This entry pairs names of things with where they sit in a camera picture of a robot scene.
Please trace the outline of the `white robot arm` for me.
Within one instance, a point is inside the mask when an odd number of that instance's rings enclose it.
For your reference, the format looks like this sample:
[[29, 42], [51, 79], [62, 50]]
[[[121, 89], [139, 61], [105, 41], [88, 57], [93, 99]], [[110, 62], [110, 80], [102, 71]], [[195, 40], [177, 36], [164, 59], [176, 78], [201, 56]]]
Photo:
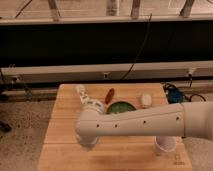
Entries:
[[82, 147], [92, 149], [102, 136], [177, 136], [213, 141], [213, 102], [184, 102], [105, 114], [95, 99], [83, 104], [74, 127]]

